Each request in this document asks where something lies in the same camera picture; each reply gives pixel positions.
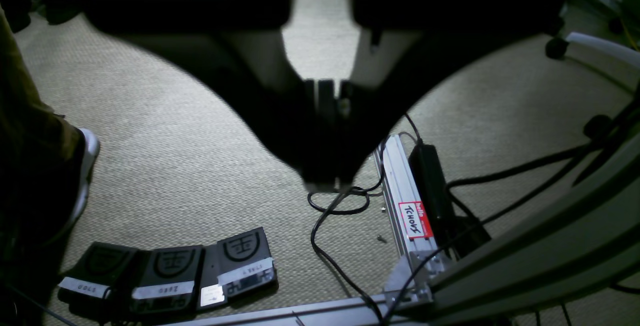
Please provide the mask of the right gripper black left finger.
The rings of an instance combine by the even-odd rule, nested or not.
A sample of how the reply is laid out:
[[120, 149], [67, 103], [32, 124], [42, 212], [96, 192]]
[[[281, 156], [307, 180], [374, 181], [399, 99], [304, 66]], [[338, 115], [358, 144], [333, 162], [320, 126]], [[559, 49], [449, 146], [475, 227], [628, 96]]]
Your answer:
[[314, 87], [288, 59], [293, 0], [85, 0], [100, 31], [164, 58], [237, 112], [263, 145], [318, 191]]

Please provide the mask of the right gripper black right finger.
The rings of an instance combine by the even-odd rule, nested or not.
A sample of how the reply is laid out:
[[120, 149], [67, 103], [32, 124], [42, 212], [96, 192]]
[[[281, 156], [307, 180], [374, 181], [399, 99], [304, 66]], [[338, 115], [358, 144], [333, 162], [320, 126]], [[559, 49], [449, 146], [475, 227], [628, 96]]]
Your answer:
[[349, 0], [361, 27], [342, 94], [320, 82], [320, 191], [349, 189], [368, 155], [458, 70], [547, 30], [565, 0]]

